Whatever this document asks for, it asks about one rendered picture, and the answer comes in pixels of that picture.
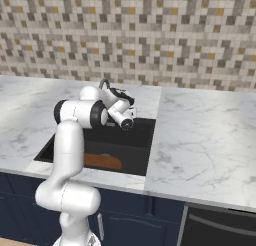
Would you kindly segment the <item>black sink basin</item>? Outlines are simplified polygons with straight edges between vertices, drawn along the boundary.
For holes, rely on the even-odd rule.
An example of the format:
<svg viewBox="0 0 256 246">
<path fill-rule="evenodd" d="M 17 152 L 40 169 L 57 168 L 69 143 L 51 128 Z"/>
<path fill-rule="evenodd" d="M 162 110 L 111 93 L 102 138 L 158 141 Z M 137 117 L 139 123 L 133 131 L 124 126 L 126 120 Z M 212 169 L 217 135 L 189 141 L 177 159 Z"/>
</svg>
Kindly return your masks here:
<svg viewBox="0 0 256 246">
<path fill-rule="evenodd" d="M 74 135 L 61 128 L 47 142 L 36 161 L 49 162 L 58 172 L 71 171 L 76 174 L 82 167 L 145 176 L 155 120 L 135 118 L 129 131 L 122 130 L 117 124 L 99 129 L 78 129 Z M 84 154 L 109 155 L 122 163 L 121 170 L 97 168 L 84 165 Z"/>
</svg>

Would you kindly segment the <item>brown wooden cutting board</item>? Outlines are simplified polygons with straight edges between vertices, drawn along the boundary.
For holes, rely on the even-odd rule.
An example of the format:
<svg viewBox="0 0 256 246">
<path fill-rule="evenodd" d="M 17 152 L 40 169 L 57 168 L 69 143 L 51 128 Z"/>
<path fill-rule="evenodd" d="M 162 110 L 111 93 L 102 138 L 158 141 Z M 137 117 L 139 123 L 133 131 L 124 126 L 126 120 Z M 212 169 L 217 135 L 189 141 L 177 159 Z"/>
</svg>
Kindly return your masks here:
<svg viewBox="0 0 256 246">
<path fill-rule="evenodd" d="M 97 168 L 108 168 L 114 170 L 121 170 L 122 163 L 121 161 L 109 155 L 96 155 L 96 154 L 84 154 L 84 165 L 92 166 Z"/>
</svg>

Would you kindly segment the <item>navy cupboard front panel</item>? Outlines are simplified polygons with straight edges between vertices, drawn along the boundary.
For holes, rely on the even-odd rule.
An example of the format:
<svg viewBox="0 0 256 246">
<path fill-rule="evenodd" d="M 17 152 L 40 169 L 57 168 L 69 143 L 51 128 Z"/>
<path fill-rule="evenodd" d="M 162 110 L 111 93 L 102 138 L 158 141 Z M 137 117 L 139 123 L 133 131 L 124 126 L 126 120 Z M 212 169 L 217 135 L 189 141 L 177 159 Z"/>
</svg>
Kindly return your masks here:
<svg viewBox="0 0 256 246">
<path fill-rule="evenodd" d="M 100 210 L 151 217 L 173 223 L 181 222 L 184 209 L 182 201 L 102 188 L 99 188 L 99 192 Z"/>
</svg>

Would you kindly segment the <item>navy cupboard door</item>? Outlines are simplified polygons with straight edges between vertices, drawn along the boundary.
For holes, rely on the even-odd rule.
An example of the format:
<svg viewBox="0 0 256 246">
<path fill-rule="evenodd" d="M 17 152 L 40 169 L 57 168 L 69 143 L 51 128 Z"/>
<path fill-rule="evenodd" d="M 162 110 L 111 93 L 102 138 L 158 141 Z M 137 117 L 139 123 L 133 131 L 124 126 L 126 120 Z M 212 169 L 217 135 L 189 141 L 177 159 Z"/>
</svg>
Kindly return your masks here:
<svg viewBox="0 0 256 246">
<path fill-rule="evenodd" d="M 103 246 L 176 246 L 180 225 L 153 218 L 100 211 Z"/>
<path fill-rule="evenodd" d="M 0 172 L 0 237 L 52 246 L 61 234 L 59 213 L 36 204 L 41 178 Z"/>
</svg>

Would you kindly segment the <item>black dishwasher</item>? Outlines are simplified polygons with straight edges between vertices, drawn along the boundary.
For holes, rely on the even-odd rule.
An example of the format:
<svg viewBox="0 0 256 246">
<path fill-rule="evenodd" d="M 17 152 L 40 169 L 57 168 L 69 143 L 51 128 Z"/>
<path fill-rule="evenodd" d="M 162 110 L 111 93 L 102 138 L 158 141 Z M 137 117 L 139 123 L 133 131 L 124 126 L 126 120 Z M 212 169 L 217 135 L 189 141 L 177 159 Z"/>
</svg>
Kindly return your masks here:
<svg viewBox="0 0 256 246">
<path fill-rule="evenodd" d="M 256 213 L 217 207 L 189 206 L 178 246 L 256 246 L 256 237 L 206 226 L 189 219 L 189 214 L 219 224 L 256 232 Z"/>
</svg>

